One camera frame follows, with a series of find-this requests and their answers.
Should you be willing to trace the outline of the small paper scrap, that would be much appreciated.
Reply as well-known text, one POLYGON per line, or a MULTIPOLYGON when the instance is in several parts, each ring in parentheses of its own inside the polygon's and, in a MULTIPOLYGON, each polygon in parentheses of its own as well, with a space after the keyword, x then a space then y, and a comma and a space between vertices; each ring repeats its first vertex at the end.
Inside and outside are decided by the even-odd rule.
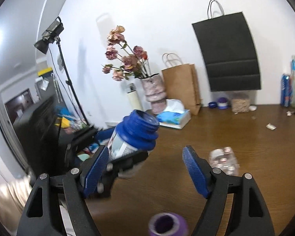
POLYGON ((277 127, 274 126, 273 124, 267 124, 267 125, 266 125, 266 128, 268 128, 269 130, 274 131, 277 127))

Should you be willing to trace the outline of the small purple white jar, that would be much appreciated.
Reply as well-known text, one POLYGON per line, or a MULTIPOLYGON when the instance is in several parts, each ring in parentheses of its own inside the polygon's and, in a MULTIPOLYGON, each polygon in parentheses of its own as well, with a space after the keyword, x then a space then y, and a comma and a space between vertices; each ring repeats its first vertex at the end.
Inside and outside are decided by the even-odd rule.
POLYGON ((225 97, 218 98, 217 106, 220 110, 225 110, 229 107, 229 101, 225 97))

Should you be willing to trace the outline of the white thermos bottle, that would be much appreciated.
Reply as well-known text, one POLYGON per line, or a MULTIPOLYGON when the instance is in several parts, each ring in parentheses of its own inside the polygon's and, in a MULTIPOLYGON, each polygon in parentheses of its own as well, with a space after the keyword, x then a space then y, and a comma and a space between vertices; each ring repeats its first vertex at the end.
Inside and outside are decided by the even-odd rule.
POLYGON ((127 85, 127 97, 133 110, 143 111, 141 100, 139 99, 136 87, 133 83, 127 85))

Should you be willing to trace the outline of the dried pink flowers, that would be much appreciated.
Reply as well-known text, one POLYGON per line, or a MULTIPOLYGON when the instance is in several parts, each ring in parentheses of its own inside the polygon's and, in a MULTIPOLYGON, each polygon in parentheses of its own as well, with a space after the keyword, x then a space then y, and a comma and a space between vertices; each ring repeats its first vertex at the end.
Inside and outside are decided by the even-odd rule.
POLYGON ((131 47, 124 32, 123 26, 110 30, 105 52, 110 63, 102 66, 102 72, 112 74, 112 79, 117 82, 129 80, 131 77, 145 79, 152 76, 147 51, 138 45, 131 47))

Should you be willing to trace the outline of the blue pill bottle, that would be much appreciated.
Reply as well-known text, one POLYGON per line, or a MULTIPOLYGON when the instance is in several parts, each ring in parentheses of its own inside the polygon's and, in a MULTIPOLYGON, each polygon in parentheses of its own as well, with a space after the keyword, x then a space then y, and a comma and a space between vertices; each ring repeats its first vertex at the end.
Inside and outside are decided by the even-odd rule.
POLYGON ((152 152, 158 138, 159 122, 156 117, 133 110, 115 127, 108 142, 109 161, 132 154, 138 150, 152 152))

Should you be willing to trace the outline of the grey refrigerator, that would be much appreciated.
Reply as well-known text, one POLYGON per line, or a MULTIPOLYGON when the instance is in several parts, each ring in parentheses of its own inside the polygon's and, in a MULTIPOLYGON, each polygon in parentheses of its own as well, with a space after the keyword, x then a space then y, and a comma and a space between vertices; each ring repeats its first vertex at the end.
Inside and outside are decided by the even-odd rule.
POLYGON ((63 102, 60 87, 52 67, 38 72, 38 77, 35 79, 35 88, 40 100, 49 96, 56 96, 58 104, 63 102))

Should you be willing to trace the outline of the pink ceramic vase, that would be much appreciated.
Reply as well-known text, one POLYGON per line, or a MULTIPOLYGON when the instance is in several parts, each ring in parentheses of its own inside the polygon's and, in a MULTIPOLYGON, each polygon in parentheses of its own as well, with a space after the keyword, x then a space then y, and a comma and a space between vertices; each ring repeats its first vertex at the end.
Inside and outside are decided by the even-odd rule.
POLYGON ((151 104, 153 114, 162 113, 167 107, 166 89, 160 74, 141 79, 146 100, 151 104))

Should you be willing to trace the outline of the black paper bag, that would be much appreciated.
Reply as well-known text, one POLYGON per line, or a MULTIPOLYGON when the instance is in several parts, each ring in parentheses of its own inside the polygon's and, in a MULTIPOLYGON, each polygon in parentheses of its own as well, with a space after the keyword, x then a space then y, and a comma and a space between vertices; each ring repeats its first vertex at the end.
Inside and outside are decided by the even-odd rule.
POLYGON ((242 12, 225 14, 210 0, 207 20, 192 24, 212 92, 257 91, 261 74, 254 41, 242 12))

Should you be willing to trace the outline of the blue lid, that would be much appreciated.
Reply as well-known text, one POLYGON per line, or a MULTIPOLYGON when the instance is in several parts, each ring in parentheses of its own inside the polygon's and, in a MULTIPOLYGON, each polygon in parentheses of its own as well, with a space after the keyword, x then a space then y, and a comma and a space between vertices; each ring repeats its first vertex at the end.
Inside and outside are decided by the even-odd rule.
POLYGON ((217 107, 218 107, 218 104, 217 104, 217 102, 210 102, 210 103, 208 104, 208 107, 209 107, 210 109, 214 109, 214 108, 217 108, 217 107))

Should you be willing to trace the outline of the blue drink can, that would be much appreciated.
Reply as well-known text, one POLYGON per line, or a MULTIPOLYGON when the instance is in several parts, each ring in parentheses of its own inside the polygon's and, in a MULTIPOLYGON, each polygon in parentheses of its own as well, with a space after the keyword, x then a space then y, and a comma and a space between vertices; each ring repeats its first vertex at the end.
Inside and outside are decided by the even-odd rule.
POLYGON ((291 79, 290 75, 283 74, 281 77, 281 99, 280 104, 283 107, 290 106, 290 96, 291 96, 291 79))

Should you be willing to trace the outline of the glass bottle blue cap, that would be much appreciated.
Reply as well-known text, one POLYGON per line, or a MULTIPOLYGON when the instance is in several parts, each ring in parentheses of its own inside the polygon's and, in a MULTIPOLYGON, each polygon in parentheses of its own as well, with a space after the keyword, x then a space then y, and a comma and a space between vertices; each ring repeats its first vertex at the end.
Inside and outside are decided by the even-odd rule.
POLYGON ((292 55, 291 57, 290 84, 291 84, 290 105, 292 107, 295 107, 295 55, 292 55))

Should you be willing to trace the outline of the clear plastic jar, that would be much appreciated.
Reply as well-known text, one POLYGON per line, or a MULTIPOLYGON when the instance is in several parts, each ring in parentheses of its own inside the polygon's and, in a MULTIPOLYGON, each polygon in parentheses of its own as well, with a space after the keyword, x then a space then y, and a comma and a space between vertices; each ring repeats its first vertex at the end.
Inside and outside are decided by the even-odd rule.
POLYGON ((212 168, 221 169, 226 175, 239 175, 239 164, 231 147, 211 151, 209 154, 209 164, 212 168))

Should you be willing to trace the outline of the clear container of nuts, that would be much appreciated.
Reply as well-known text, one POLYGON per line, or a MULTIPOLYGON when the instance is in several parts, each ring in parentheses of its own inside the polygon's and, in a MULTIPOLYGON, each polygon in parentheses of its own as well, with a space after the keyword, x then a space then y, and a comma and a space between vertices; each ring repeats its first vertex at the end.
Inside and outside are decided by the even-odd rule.
POLYGON ((249 112, 250 98, 246 93, 234 93, 231 98, 231 108, 233 113, 249 112))

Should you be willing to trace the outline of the purple pill bottle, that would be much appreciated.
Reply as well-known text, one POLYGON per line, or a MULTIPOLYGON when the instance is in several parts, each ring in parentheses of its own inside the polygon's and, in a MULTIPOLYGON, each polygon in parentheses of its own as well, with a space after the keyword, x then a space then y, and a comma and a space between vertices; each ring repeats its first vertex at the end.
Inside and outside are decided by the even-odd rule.
POLYGON ((148 233, 151 236, 186 236, 189 228, 182 216, 175 213, 159 213, 151 217, 148 233))

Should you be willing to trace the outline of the blue tissue box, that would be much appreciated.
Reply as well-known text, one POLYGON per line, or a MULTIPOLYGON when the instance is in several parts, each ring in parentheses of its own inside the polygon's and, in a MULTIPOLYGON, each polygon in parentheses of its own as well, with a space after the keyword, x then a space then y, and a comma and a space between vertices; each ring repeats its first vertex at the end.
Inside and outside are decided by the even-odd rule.
POLYGON ((160 126, 174 129, 183 129, 191 120, 189 109, 185 109, 181 100, 167 99, 164 111, 156 115, 160 126))

